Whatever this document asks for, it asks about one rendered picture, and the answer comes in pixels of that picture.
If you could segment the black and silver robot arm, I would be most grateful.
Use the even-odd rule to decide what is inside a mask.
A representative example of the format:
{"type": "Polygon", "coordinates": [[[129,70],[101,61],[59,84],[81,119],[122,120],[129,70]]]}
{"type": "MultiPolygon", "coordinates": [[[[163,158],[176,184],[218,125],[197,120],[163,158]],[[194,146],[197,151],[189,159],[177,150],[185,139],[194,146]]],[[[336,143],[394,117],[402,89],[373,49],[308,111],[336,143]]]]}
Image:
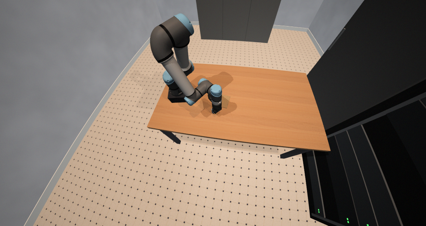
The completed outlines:
{"type": "Polygon", "coordinates": [[[212,101],[219,102],[222,100],[220,85],[214,85],[202,78],[198,82],[198,87],[194,89],[187,78],[194,70],[193,63],[188,57],[188,44],[193,34],[194,28],[190,20],[181,13],[174,15],[151,32],[151,51],[156,61],[166,69],[163,80],[173,96],[179,97],[184,94],[184,100],[190,106],[206,93],[211,96],[212,101]]]}

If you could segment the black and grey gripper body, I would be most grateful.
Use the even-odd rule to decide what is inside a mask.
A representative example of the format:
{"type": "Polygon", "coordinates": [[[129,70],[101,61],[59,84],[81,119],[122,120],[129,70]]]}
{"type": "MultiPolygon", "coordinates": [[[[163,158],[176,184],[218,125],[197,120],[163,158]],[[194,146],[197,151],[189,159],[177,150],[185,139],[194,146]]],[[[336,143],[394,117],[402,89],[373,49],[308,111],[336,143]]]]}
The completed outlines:
{"type": "Polygon", "coordinates": [[[220,110],[222,110],[222,103],[221,103],[222,100],[219,101],[219,102],[214,102],[214,101],[212,101],[211,96],[209,94],[208,94],[208,99],[212,102],[212,111],[214,113],[217,113],[220,110]]]}

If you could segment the tan mat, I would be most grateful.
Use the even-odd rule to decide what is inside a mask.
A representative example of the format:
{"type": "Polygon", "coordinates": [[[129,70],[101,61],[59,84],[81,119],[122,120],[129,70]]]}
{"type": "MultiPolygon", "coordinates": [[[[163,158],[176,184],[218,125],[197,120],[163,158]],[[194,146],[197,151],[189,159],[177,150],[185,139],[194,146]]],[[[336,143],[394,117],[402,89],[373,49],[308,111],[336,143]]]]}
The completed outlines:
{"type": "Polygon", "coordinates": [[[229,96],[222,95],[222,107],[223,108],[227,108],[228,107],[229,99],[230,99],[229,96]]]}

